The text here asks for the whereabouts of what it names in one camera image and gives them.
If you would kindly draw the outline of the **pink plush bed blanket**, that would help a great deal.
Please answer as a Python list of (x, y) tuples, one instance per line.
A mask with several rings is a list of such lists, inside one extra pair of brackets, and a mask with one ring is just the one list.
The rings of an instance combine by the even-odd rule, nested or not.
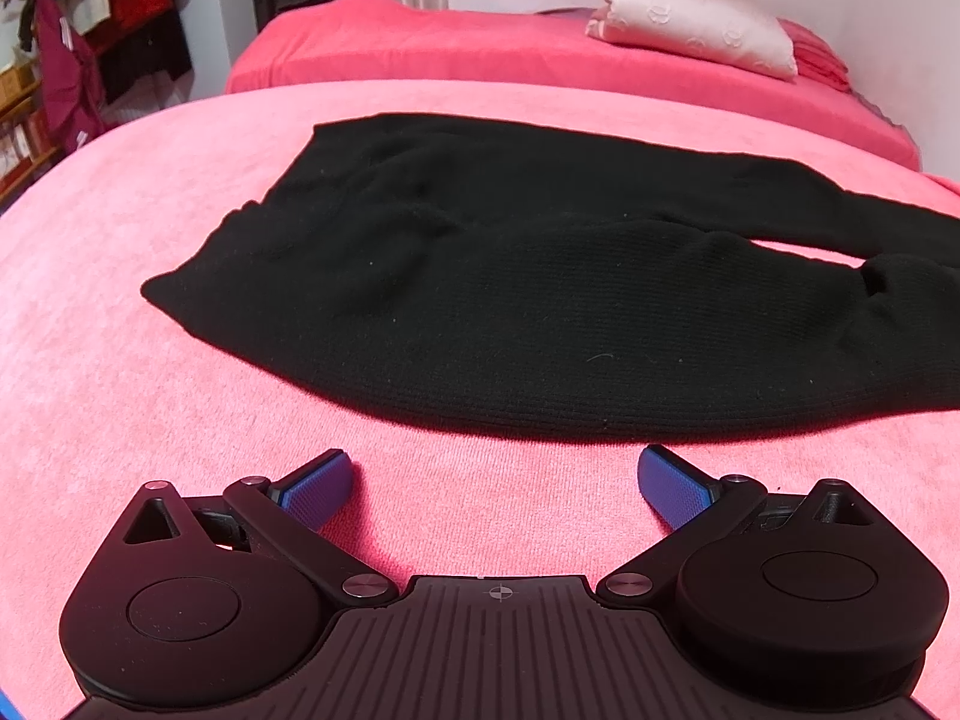
[(320, 122), (393, 110), (523, 121), (770, 154), (854, 192), (955, 215), (932, 177), (775, 122), (587, 89), (477, 82), (317, 83), (171, 107), (99, 138), (2, 220), (2, 688), (29, 718), (80, 690), (62, 608), (133, 493), (186, 496), (276, 478), (331, 447), (356, 461), (325, 536), (378, 571), (604, 577), (658, 541), (636, 445), (423, 433), (311, 397), (189, 337), (146, 278), (199, 249), (277, 182)]

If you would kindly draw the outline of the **wooden shelf unit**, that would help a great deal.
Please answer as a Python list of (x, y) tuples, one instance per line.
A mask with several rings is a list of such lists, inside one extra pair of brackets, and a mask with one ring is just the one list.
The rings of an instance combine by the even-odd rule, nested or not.
[(36, 60), (2, 70), (2, 208), (64, 156), (53, 143)]

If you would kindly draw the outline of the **hanging clothes on rack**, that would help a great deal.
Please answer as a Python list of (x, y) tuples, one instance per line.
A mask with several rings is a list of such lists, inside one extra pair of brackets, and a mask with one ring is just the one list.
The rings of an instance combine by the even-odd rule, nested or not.
[(192, 71), (182, 0), (25, 0), (21, 49), (39, 59), (44, 115), (67, 153), (110, 129), (104, 118), (145, 78)]

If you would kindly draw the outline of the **black knit pants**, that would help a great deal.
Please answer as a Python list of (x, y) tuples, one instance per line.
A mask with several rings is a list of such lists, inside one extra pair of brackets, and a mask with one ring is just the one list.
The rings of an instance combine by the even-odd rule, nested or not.
[(327, 400), (536, 439), (958, 403), (958, 224), (804, 164), (438, 114), (325, 124), (143, 297)]

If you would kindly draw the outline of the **red folded cloth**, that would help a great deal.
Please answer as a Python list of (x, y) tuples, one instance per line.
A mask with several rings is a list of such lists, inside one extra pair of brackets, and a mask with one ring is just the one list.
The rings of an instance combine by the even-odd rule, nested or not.
[(839, 93), (853, 91), (848, 67), (833, 52), (825, 39), (796, 21), (781, 18), (779, 24), (793, 43), (797, 75), (812, 82), (822, 83)]

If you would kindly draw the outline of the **pale pink pillow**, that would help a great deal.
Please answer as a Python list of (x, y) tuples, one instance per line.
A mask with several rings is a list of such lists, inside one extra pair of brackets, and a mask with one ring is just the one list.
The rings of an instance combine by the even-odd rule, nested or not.
[(586, 34), (778, 80), (797, 76), (793, 39), (755, 0), (602, 0)]

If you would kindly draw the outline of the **red bed sheet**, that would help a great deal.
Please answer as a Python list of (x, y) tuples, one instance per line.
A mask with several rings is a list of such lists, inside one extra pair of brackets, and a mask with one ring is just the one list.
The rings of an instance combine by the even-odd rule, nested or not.
[(455, 80), (594, 89), (732, 110), (833, 138), (913, 171), (919, 146), (851, 91), (586, 34), (587, 15), (419, 10), (332, 0), (278, 15), (231, 68), (229, 93), (347, 80)]

